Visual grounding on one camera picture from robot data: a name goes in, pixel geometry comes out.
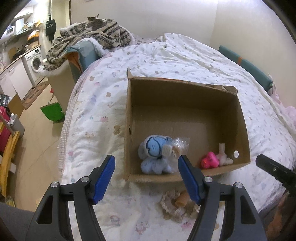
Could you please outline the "person's right hand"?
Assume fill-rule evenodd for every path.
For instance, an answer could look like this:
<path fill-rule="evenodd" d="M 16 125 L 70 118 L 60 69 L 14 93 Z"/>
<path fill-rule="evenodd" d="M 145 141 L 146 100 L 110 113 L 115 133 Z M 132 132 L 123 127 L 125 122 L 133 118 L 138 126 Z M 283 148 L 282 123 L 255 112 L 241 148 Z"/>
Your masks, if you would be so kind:
<path fill-rule="evenodd" d="M 291 200 L 290 193 L 285 193 L 275 209 L 272 221 L 266 228 L 266 236 L 268 240 L 274 240 L 280 235 L 282 228 L 293 213 L 293 206 L 294 204 Z"/>

